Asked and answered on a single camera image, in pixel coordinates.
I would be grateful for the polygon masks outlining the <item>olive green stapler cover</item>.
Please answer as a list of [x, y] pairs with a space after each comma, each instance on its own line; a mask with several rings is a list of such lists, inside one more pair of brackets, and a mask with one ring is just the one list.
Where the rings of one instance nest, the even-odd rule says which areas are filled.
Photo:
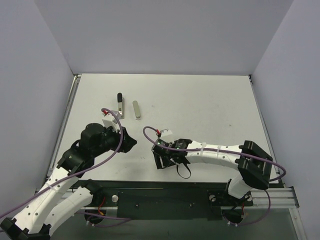
[[140, 110], [140, 106], [139, 106], [138, 101], [137, 101], [137, 100], [134, 100], [134, 101], [132, 102], [132, 106], [133, 106], [135, 118], [136, 118], [137, 120], [140, 120], [141, 117], [142, 117], [142, 114], [141, 114], [141, 110]]

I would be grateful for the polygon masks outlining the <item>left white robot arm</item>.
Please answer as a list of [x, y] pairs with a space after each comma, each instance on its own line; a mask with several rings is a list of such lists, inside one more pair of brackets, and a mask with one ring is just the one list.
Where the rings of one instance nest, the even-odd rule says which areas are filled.
[[97, 206], [103, 200], [102, 186], [87, 180], [71, 196], [61, 200], [67, 190], [78, 182], [95, 164], [95, 158], [108, 152], [127, 153], [137, 141], [125, 127], [105, 127], [90, 123], [62, 155], [38, 195], [26, 203], [14, 217], [0, 224], [11, 240], [49, 240], [54, 232], [78, 210]]

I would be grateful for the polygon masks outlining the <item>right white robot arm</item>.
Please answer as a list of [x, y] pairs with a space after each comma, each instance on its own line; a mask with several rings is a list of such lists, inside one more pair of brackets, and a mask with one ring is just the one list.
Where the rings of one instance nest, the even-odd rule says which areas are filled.
[[191, 172], [191, 164], [210, 164], [238, 171], [223, 192], [224, 201], [230, 205], [236, 204], [252, 189], [269, 188], [273, 160], [253, 141], [224, 146], [183, 138], [173, 142], [158, 138], [151, 151], [158, 169], [184, 166]]

